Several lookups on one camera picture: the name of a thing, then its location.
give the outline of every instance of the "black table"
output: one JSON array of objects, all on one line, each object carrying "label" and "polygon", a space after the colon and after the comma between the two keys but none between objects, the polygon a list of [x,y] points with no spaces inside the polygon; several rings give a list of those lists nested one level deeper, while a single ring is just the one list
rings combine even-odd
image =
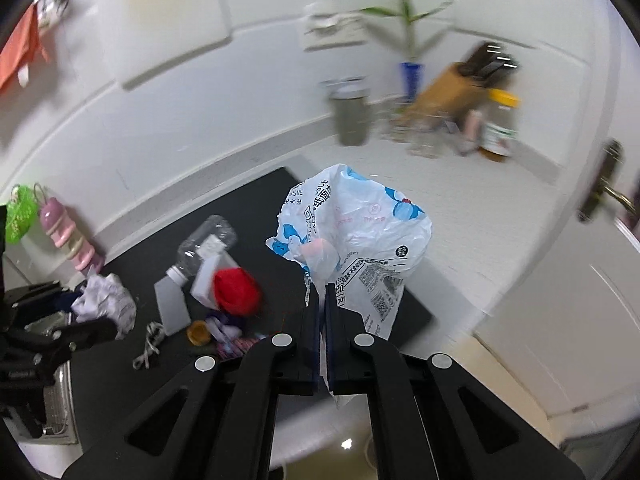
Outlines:
[{"label": "black table", "polygon": [[[129,289],[138,313],[136,325],[126,338],[79,352],[71,360],[76,425],[84,450],[190,364],[197,354],[183,331],[162,343],[157,367],[134,370],[131,366],[131,361],[143,350],[146,324],[160,321],[154,283],[175,263],[178,245],[210,215],[222,215],[236,230],[238,243],[229,253],[257,280],[264,293],[263,309],[249,320],[247,333],[279,332],[288,313],[304,308],[306,289],[302,269],[264,244],[276,233],[280,207],[289,189],[297,183],[284,168],[273,171],[180,218],[105,266],[104,274],[114,272]],[[187,288],[185,292],[191,319],[204,319],[209,309],[194,300]],[[390,340],[400,347],[430,321],[431,314],[406,291]],[[313,398],[285,397],[278,405],[276,420],[327,395],[326,389],[322,389]]]}]

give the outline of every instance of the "orange towel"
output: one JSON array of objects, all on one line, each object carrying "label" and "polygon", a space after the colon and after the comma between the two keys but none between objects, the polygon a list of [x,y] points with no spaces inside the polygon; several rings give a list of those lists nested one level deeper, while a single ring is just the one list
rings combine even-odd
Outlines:
[{"label": "orange towel", "polygon": [[33,61],[37,52],[42,54],[45,61],[49,61],[47,52],[40,44],[36,6],[31,5],[0,52],[0,94],[11,84],[18,70]]}]

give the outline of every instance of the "cable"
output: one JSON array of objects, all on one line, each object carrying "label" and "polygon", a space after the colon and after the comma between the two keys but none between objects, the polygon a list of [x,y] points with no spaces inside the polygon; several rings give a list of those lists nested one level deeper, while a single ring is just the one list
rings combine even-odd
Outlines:
[{"label": "cable", "polygon": [[158,346],[164,341],[165,337],[166,333],[161,323],[152,321],[146,326],[145,351],[131,362],[134,370],[140,370],[143,364],[145,368],[149,370],[149,357],[152,354],[160,355]]}]

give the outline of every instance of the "crumpled tissue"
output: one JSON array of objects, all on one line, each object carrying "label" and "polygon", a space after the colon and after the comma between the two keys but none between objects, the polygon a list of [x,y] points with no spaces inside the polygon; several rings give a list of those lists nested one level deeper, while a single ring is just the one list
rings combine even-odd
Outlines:
[{"label": "crumpled tissue", "polygon": [[84,294],[71,309],[78,322],[104,316],[112,319],[118,327],[116,339],[124,338],[136,324],[136,303],[115,274],[89,276]]}]

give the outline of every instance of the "potted plant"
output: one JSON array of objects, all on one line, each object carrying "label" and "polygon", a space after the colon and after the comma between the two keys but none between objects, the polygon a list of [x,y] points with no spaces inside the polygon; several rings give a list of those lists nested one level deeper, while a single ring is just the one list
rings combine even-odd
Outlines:
[{"label": "potted plant", "polygon": [[418,88],[420,87],[420,76],[422,75],[422,65],[417,62],[417,52],[415,47],[415,22],[419,22],[428,16],[440,12],[449,7],[457,0],[447,0],[442,2],[435,9],[428,12],[415,14],[414,4],[412,0],[399,0],[400,9],[393,10],[386,7],[367,7],[361,9],[360,12],[370,14],[371,16],[380,16],[382,18],[400,18],[404,26],[405,34],[405,56],[407,62],[401,63],[402,73],[404,75],[404,85],[406,89],[406,97],[409,101],[414,101]]}]

